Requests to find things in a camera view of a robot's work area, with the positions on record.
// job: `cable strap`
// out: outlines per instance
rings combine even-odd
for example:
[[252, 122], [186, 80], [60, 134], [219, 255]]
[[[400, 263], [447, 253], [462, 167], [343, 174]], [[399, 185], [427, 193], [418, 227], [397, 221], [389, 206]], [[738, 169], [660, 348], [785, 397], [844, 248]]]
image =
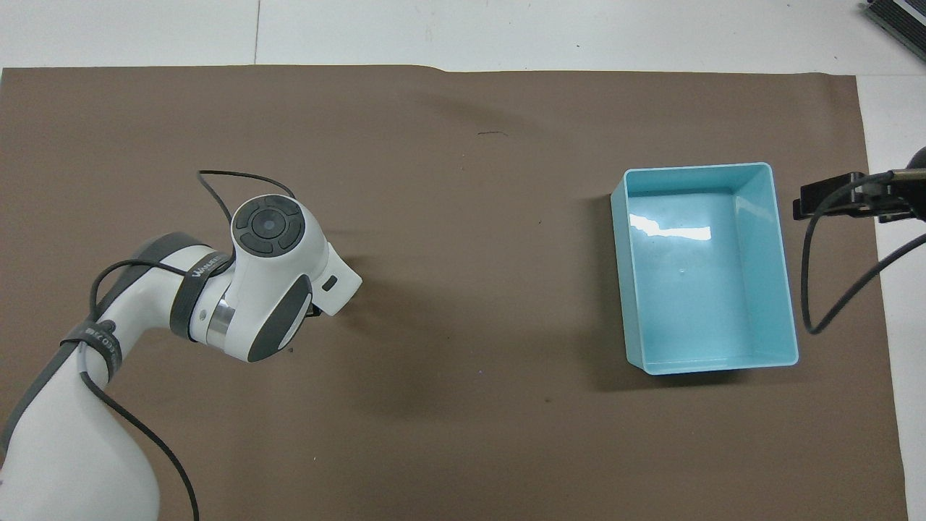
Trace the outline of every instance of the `cable strap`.
[[224, 266], [230, 258], [228, 254], [213, 251], [200, 259], [183, 276], [177, 296], [170, 307], [170, 331], [173, 331], [174, 335], [195, 342], [193, 337], [190, 337], [190, 320], [193, 318], [196, 302], [206, 288], [206, 281], [212, 272]]
[[111, 320], [104, 320], [96, 323], [91, 320], [85, 320], [74, 326], [70, 333], [61, 339], [59, 345], [68, 342], [86, 342], [88, 346], [96, 349], [103, 360], [106, 361], [106, 371], [109, 373], [109, 380], [122, 366], [122, 347], [119, 341], [113, 337], [112, 332], [116, 330], [116, 324]]

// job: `brown paper sheet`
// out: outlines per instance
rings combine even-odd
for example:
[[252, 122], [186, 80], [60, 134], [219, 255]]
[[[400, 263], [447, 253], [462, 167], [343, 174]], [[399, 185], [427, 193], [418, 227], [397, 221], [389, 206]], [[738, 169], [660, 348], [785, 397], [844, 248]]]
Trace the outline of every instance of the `brown paper sheet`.
[[[879, 285], [794, 367], [649, 376], [607, 199], [629, 168], [767, 161], [796, 304], [791, 199], [864, 145], [854, 79], [819, 74], [4, 70], [0, 417], [103, 267], [175, 230], [229, 249], [194, 172], [240, 170], [291, 186], [365, 283], [292, 353], [157, 331], [127, 359], [109, 390], [204, 519], [903, 519]], [[824, 222], [815, 317], [875, 261], [869, 221]]]

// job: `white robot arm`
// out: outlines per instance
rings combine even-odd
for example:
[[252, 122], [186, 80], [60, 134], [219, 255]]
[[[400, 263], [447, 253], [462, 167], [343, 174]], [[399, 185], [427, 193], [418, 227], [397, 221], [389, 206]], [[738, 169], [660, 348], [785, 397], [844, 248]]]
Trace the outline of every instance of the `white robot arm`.
[[97, 305], [98, 316], [92, 312], [66, 337], [0, 440], [0, 520], [154, 521], [151, 466], [81, 370], [103, 388], [154, 327], [256, 362], [282, 350], [308, 312], [334, 315], [360, 286], [292, 197], [245, 202], [231, 218], [231, 236], [232, 259], [182, 233], [149, 241], [135, 258], [174, 273], [129, 267]]

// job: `white table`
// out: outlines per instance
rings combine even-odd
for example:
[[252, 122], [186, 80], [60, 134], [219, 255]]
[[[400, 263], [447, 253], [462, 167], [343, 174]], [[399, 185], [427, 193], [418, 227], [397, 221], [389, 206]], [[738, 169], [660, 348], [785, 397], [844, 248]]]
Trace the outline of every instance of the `white table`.
[[[926, 146], [926, 63], [823, 0], [144, 0], [0, 4], [0, 67], [430, 65], [858, 76], [870, 172]], [[880, 255], [926, 232], [877, 225]], [[910, 519], [926, 520], [926, 249], [882, 275]]]

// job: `light blue plastic bin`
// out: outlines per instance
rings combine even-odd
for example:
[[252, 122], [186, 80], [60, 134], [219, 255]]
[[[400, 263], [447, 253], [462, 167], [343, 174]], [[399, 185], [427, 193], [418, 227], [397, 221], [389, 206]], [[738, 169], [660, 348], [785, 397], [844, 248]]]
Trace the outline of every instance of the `light blue plastic bin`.
[[768, 164], [628, 170], [611, 212], [630, 363], [670, 375], [797, 362]]

